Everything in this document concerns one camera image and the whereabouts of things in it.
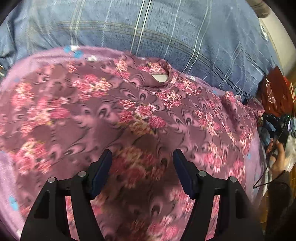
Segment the person's right hand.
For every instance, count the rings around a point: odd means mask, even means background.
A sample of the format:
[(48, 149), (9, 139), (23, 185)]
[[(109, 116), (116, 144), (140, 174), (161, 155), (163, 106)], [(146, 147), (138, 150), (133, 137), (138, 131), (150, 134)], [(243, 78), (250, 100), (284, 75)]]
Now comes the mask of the person's right hand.
[(283, 144), (279, 141), (271, 139), (267, 149), (266, 155), (269, 157), (270, 171), (272, 179), (276, 179), (285, 169), (285, 149)]

